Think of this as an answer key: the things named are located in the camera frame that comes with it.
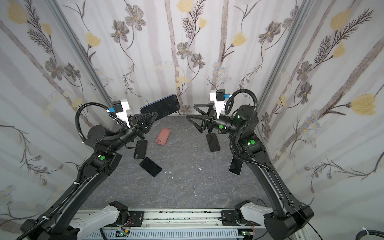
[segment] cable tie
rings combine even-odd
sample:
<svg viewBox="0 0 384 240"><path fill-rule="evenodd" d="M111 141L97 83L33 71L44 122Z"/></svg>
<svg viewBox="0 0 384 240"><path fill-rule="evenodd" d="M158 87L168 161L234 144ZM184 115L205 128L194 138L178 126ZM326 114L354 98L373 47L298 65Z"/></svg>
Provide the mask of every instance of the cable tie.
<svg viewBox="0 0 384 240"><path fill-rule="evenodd" d="M362 229L367 232L367 235L369 235L369 232L368 232L368 230L365 227L362 227Z"/></svg>

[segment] smartphone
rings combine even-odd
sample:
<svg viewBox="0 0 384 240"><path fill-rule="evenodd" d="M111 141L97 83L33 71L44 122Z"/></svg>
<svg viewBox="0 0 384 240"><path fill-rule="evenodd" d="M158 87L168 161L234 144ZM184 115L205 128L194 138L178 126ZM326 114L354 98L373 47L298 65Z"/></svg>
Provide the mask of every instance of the smartphone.
<svg viewBox="0 0 384 240"><path fill-rule="evenodd" d="M177 100L177 96L173 94L140 108L140 113L145 114L157 112L158 116L155 119L155 121L157 121L171 113L177 112L178 110L180 110L179 101Z"/></svg>
<svg viewBox="0 0 384 240"><path fill-rule="evenodd" d="M133 154L134 159L144 159L145 153L147 152L147 140L140 140L136 144L135 153Z"/></svg>
<svg viewBox="0 0 384 240"><path fill-rule="evenodd" d="M153 177L156 177L162 170L161 167L159 167L156 163L147 157L144 158L144 160L141 161L139 165Z"/></svg>
<svg viewBox="0 0 384 240"><path fill-rule="evenodd" d="M235 157L232 157L231 165L229 166L229 172L240 175L242 167L243 162L237 160Z"/></svg>
<svg viewBox="0 0 384 240"><path fill-rule="evenodd" d="M220 145L218 143L218 139L215 133L208 133L207 141L208 141L209 150L211 152L220 151Z"/></svg>
<svg viewBox="0 0 384 240"><path fill-rule="evenodd" d="M170 129L169 128L162 128L159 135L157 136L157 139L155 143L160 144L160 145L165 145L168 137L170 135Z"/></svg>

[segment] pink phone case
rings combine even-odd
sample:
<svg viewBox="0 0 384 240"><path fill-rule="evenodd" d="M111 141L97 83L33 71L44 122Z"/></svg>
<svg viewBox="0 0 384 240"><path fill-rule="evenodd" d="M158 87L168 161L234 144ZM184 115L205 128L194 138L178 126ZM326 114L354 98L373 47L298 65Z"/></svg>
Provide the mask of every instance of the pink phone case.
<svg viewBox="0 0 384 240"><path fill-rule="evenodd" d="M165 145L168 140L169 134L169 128L162 128L155 142L160 145Z"/></svg>

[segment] gray tabletop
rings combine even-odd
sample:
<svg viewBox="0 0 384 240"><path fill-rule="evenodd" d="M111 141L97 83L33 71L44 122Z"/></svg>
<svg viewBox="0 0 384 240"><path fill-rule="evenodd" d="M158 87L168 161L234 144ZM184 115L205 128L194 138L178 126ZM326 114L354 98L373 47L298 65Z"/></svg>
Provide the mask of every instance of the gray tabletop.
<svg viewBox="0 0 384 240"><path fill-rule="evenodd" d="M155 140L164 127L171 133L162 146ZM206 134L195 129L185 116L156 121L146 134L146 157L162 168L157 177L139 166L141 159L133 159L134 149L122 148L118 167L83 208L101 209L115 200L131 209L229 208L244 200L256 203L257 199L270 206L263 188L245 164L239 176L228 171L232 159L228 135L217 134L221 150L210 152Z"/></svg>

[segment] black mounting plate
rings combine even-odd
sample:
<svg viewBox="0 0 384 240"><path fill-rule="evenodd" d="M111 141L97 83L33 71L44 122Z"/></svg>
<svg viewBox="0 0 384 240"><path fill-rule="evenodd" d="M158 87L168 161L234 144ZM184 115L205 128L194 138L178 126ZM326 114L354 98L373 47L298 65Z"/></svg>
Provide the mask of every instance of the black mounting plate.
<svg viewBox="0 0 384 240"><path fill-rule="evenodd" d="M227 226L241 226L237 223L235 218L235 211L233 210L223 210L221 211L221 220L223 223L223 227ZM247 221L247 224L244 226L252 226L251 221Z"/></svg>
<svg viewBox="0 0 384 240"><path fill-rule="evenodd" d="M131 224L127 227L141 227L141 224L143 222L144 217L144 211L130 211L128 209L129 214L131 215ZM106 225L106 227L116 227L118 224L121 224L121 222L114 222L112 224Z"/></svg>

